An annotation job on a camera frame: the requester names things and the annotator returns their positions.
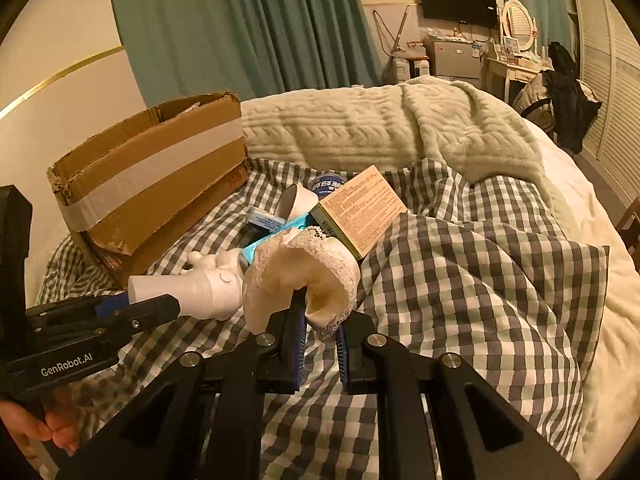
blanket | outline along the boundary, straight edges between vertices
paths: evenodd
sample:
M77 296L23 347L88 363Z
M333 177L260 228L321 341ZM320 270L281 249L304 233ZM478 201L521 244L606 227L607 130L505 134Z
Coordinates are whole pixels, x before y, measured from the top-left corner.
M251 156L318 170L394 170L430 158L471 183L494 174L526 180L564 234L578 233L525 122L465 82L422 76L376 88L287 92L243 102L242 126Z
M250 159L249 167L247 184L150 272L180 272L193 250L251 243L243 227L248 209L274 210L287 186L308 187L319 174L261 159ZM410 351L462 355L570 459L602 318L607 251L566 240L529 182L496 175L471 184L434 160L383 174L409 212L361 263L354 307ZM40 300L105 294L110 287L67 240L50 263ZM74 385L84 436L183 352L210 356L248 335L241 310L225 322L181 317L138 335L120 352L120 364ZM311 330L300 391L268 395L264 423L263 478L378 478L376 399L343 393L334 343Z

cream knitted blanket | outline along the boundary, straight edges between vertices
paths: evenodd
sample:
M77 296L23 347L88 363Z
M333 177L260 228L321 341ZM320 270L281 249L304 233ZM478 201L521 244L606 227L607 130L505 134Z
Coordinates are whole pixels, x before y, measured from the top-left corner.
M472 182L495 174L526 180L576 239L533 134L511 107L468 83L422 76L378 88L299 90L245 101L242 124L251 156L318 170L384 171L430 158Z

metal screw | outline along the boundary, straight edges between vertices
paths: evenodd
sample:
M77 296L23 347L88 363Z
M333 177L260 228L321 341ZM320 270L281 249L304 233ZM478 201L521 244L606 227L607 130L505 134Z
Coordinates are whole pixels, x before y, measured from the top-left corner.
M367 343L369 343L371 346L384 346L386 345L386 337L382 334L371 334L369 337L367 337Z
M185 368L194 367L200 362L200 356L196 352L187 352L180 357L180 364Z
M443 354L440 360L447 368L458 368L462 364L462 357L453 352Z
M255 342L260 346L271 346L276 342L276 336L268 332L262 332L255 337Z

white tape strip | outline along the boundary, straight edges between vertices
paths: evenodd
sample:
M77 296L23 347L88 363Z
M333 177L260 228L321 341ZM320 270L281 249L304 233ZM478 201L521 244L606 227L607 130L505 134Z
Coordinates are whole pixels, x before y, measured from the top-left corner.
M78 202L60 206L62 216L71 231L87 231L146 188L241 137L242 121L235 119L182 140L121 171Z

checkered fabric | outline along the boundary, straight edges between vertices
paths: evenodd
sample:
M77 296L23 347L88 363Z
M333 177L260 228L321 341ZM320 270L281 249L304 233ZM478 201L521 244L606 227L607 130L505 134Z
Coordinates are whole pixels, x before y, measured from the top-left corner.
M245 246L250 206L273 211L290 184L318 171L249 160L245 186L214 208L149 272L176 274L190 251ZM343 173L344 177L352 174ZM422 160L385 178L409 209L361 264L358 310L413 352L462 355L569 459L582 416L582 383L602 319L607 250L567 241L535 186L505 176L475 185ZM49 265L40 302L110 294L66 240ZM248 336L242 310L226 322L181 317L142 333L119 365L75 385L90 436L186 351L210 356ZM342 392L333 342L306 339L303 386L267 396L264 478L378 477L376 400Z

